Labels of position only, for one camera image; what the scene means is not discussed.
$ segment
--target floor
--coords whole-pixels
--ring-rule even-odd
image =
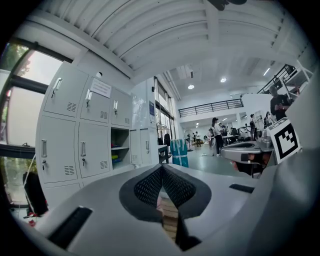
[[[208,144],[195,146],[193,151],[187,153],[189,168],[212,174],[250,177],[244,172],[235,170],[230,160],[216,155],[216,151],[210,149]]]

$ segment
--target white locker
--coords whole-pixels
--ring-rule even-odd
[[[108,127],[79,124],[78,157],[82,178],[110,171],[109,147]]]
[[[89,75],[63,63],[49,86],[44,111],[76,117],[80,98]]]
[[[141,150],[140,150],[140,138],[138,130],[130,131],[130,151],[131,151],[131,164],[141,164]]]
[[[76,180],[74,121],[43,116],[39,148],[44,183]]]
[[[111,123],[113,125],[130,127],[132,118],[132,98],[113,88],[111,107]]]
[[[151,164],[151,154],[150,154],[150,136],[148,129],[140,130],[140,146],[141,146],[141,158],[142,164]]]
[[[80,184],[76,183],[64,186],[47,187],[43,192],[48,202],[49,209],[52,209],[71,197],[79,190]]]
[[[111,100],[98,93],[90,91],[93,79],[93,77],[90,78],[87,90],[85,90],[85,98],[82,103],[80,118],[108,123]]]

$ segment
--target label sign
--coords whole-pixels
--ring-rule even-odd
[[[110,98],[111,88],[112,87],[110,85],[107,85],[106,83],[94,78],[92,80],[90,91],[95,92],[96,94],[100,94],[104,97]]]

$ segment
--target ceiling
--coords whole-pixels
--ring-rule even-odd
[[[165,73],[178,100],[264,85],[284,63],[313,56],[294,19],[269,0],[224,11],[207,0],[46,0],[27,20],[83,44],[135,84]],[[190,83],[193,91],[186,89]]]
[[[244,117],[246,115],[246,112],[240,113],[240,117]],[[226,125],[227,123],[232,123],[237,120],[237,116],[235,114],[228,114],[228,115],[222,115],[222,116],[216,116],[219,119],[219,122],[221,122],[223,125]],[[199,127],[202,126],[211,126],[212,124],[212,117],[201,119],[201,120],[195,120],[195,121],[188,121],[188,122],[181,122],[181,126],[183,129],[195,129],[197,126],[197,123],[199,123]]]

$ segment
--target woman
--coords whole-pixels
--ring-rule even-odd
[[[212,128],[213,128],[213,133],[214,133],[214,138],[215,138],[215,144],[216,144],[216,156],[220,156],[220,148],[224,146],[224,142],[222,140],[222,135],[221,132],[223,128],[217,124],[218,118],[214,117],[212,119]]]

